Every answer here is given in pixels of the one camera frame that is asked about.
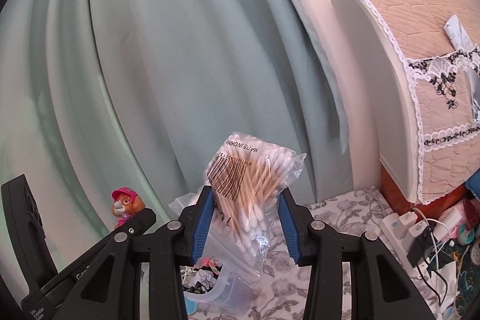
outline black cable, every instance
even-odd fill
[[[440,295],[438,294],[438,292],[437,292],[434,288],[432,288],[432,287],[428,284],[428,282],[427,282],[427,280],[425,279],[425,277],[423,276],[422,270],[420,270],[420,267],[418,266],[418,264],[417,264],[417,270],[418,270],[418,272],[419,272],[422,280],[423,280],[424,283],[426,284],[426,286],[427,286],[432,292],[435,293],[435,295],[436,295],[437,298],[438,298],[438,302],[440,303]]]
[[[427,262],[427,260],[425,259],[425,253],[423,253],[423,261],[427,264],[428,267],[430,267],[430,263]],[[440,295],[438,295],[438,302],[440,304],[440,306],[442,306],[442,304],[444,303],[446,297],[447,297],[447,292],[448,292],[448,282],[445,280],[445,278],[443,278],[443,276],[438,272],[436,271],[435,269],[433,269],[433,272],[435,274],[437,274],[440,279],[445,283],[445,294],[443,295],[443,300],[440,301]]]
[[[428,225],[428,227],[426,229],[428,229],[429,232],[431,233],[430,225]],[[423,257],[423,261],[427,264],[427,267],[430,267],[430,263],[427,262],[427,260],[425,258],[425,251],[427,250],[427,243],[428,243],[428,240],[426,240],[425,244],[423,245],[422,257]],[[427,281],[425,280],[425,278],[423,277],[423,274],[421,272],[420,272],[420,276],[421,276],[422,280],[424,281],[424,283],[430,288],[430,290],[432,290],[436,294],[436,296],[438,297],[438,304],[440,306],[442,306],[443,302],[445,301],[445,299],[447,297],[448,282],[445,280],[445,278],[443,278],[443,276],[440,275],[440,273],[438,271],[435,270],[435,268],[433,269],[433,272],[435,274],[437,274],[440,277],[440,279],[445,283],[445,294],[443,295],[443,300],[440,300],[440,294],[438,294],[438,292],[427,283]]]

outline quilted cover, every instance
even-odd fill
[[[455,50],[444,31],[457,15],[480,43],[479,0],[363,0],[404,65],[418,125],[418,200],[454,190],[480,167],[480,122],[474,118],[470,73],[480,51]]]

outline plastic bag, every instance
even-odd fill
[[[203,186],[198,189],[198,193],[188,193],[176,198],[175,201],[169,204],[170,209],[180,216],[183,208],[197,203],[202,189]],[[248,286],[253,287],[262,276],[261,271],[246,264],[243,261],[243,258],[238,258],[232,254],[229,246],[230,244],[224,241],[222,234],[219,234],[216,230],[210,229],[202,256],[217,258],[223,265],[228,267],[234,275]]]
[[[306,154],[233,133],[208,164],[205,184],[214,190],[212,236],[226,256],[252,275],[263,272],[280,192],[302,172]]]

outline cotton swab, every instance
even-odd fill
[[[215,224],[229,231],[248,263],[255,264],[254,258],[261,248],[266,247],[265,240],[269,240],[265,206],[270,207],[286,186],[287,176],[296,166],[296,154],[288,148],[239,133],[232,134],[218,153],[222,154],[221,157],[227,157],[225,164],[234,167],[235,178],[238,178],[238,164],[245,167],[235,196],[229,198],[217,194],[219,207],[225,217],[223,220],[215,219]],[[227,178],[222,178],[220,183],[228,182],[229,172],[224,169],[221,175],[227,175]]]

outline curtain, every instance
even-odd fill
[[[168,221],[233,131],[308,154],[299,203],[352,190],[337,82],[298,0],[8,0],[0,14],[0,179],[26,174],[59,269],[113,228],[117,187]]]

